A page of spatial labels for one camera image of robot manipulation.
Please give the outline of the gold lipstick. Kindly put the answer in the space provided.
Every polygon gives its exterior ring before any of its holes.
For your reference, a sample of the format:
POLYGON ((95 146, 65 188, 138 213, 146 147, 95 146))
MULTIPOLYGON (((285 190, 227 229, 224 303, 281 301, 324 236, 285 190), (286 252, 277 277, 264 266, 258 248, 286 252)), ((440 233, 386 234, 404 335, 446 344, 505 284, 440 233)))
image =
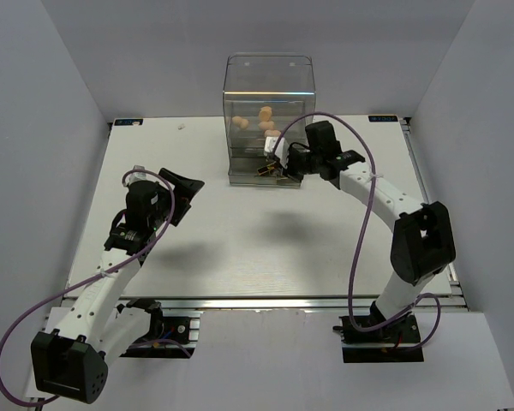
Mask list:
POLYGON ((268 164, 267 166, 263 166, 257 169, 257 176, 269 176, 275 170, 275 166, 273 164, 268 164))

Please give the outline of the orange teardrop sponge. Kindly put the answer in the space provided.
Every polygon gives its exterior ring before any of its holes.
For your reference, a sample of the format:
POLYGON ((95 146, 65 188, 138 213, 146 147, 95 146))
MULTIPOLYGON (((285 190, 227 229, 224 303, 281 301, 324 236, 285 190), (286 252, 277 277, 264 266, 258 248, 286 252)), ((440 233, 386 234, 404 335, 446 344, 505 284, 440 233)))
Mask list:
POLYGON ((259 111, 258 118, 260 121, 268 122, 272 118, 272 108, 270 106, 262 107, 259 111))

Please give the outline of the beige gourd sponge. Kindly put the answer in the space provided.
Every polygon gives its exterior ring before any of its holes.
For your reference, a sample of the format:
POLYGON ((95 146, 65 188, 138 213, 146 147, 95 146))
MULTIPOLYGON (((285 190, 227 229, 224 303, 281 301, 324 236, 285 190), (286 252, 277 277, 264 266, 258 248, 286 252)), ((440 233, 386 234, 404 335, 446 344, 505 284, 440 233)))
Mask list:
POLYGON ((233 116, 231 121, 240 130, 246 130, 249 127, 249 120, 245 117, 233 116))

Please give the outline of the clear acrylic drawer organizer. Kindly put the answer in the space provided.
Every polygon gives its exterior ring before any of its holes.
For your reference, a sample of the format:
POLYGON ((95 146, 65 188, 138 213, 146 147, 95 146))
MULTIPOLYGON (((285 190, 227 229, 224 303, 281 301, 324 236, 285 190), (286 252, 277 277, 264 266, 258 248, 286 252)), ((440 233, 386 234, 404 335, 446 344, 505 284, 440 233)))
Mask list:
POLYGON ((297 53, 239 52, 228 57, 223 88, 224 127, 232 186, 298 188, 272 170, 266 139, 286 127, 282 146, 301 150, 316 105, 313 63, 297 53))

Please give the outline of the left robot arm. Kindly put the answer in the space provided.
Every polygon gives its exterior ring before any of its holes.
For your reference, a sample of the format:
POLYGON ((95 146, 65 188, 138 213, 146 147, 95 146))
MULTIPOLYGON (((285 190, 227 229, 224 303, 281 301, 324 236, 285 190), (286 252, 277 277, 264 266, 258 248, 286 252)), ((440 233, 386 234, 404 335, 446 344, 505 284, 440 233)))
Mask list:
POLYGON ((172 329, 150 298, 119 299, 170 226, 177 226, 204 187, 167 169, 135 167, 123 176, 125 206, 114 217, 95 279, 69 312, 31 343, 35 386, 53 396, 95 402, 112 363, 131 348, 150 347, 172 329))

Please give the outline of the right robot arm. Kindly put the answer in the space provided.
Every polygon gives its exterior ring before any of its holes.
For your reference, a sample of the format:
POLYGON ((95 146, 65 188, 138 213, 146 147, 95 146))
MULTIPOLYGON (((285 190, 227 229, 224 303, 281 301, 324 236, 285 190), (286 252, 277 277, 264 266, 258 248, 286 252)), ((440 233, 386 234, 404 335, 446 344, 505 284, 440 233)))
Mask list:
POLYGON ((269 168, 297 182, 317 175, 366 207, 350 267, 349 298, 354 296, 352 284, 370 217, 377 216, 391 231, 393 273, 366 320, 360 322, 351 314, 345 326, 346 331, 390 341, 412 309, 426 298, 426 285, 456 258, 448 209, 439 201, 416 200, 389 183, 378 173, 371 153, 343 150, 330 122, 312 123, 305 132, 304 144, 288 143, 283 136, 266 137, 264 153, 272 160, 269 168))

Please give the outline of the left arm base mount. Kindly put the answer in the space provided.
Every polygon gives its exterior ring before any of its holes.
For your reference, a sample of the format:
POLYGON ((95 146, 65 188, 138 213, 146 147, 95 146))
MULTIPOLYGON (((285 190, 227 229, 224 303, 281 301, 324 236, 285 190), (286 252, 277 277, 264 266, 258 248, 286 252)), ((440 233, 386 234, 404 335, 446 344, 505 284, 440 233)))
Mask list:
POLYGON ((189 359, 195 351, 192 318, 152 313, 148 331, 120 354, 124 358, 189 359))

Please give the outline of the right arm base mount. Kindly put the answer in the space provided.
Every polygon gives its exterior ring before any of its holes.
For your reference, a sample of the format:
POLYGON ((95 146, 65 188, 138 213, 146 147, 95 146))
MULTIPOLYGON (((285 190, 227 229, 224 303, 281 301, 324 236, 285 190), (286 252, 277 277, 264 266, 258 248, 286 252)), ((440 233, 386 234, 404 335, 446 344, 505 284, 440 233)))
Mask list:
POLYGON ((421 334, 413 314, 378 331, 357 331, 348 316, 340 317, 332 331, 341 337, 345 364, 421 363, 421 334))

